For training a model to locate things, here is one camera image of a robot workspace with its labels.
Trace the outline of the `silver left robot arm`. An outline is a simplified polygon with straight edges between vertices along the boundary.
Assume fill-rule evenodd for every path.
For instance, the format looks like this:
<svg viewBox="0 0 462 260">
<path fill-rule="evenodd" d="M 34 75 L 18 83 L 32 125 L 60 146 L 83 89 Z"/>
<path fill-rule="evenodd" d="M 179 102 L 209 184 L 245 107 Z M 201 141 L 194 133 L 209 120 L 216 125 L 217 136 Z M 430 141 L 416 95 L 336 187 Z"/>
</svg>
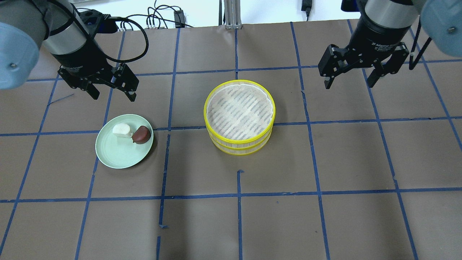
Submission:
<svg viewBox="0 0 462 260">
<path fill-rule="evenodd" d="M 94 9 L 79 12 L 67 0 L 2 0 L 0 7 L 2 90 L 25 84 L 45 47 L 60 64 L 58 76 L 72 89 L 98 99 L 95 85 L 106 85 L 134 102 L 139 80 L 128 63 L 147 53 L 147 34 L 142 31 L 143 52 L 126 60 L 105 54 L 95 40 L 97 34 L 117 32 L 117 22 L 134 21 Z"/>
</svg>

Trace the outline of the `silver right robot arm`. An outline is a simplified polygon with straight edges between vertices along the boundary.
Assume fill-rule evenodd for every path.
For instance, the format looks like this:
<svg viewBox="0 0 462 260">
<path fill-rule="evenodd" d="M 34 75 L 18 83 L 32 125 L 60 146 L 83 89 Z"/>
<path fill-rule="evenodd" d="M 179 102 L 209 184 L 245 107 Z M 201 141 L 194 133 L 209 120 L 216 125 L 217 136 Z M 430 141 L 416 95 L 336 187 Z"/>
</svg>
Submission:
<svg viewBox="0 0 462 260">
<path fill-rule="evenodd" d="M 341 9 L 359 12 L 360 18 L 348 45 L 327 46 L 319 61 L 326 89 L 352 69 L 373 68 L 367 79 L 370 88 L 379 78 L 398 73 L 407 58 L 413 70 L 432 42 L 446 55 L 461 56 L 460 0 L 344 0 Z M 402 41 L 416 20 L 418 31 L 428 35 L 418 54 L 416 42 L 408 49 Z"/>
</svg>

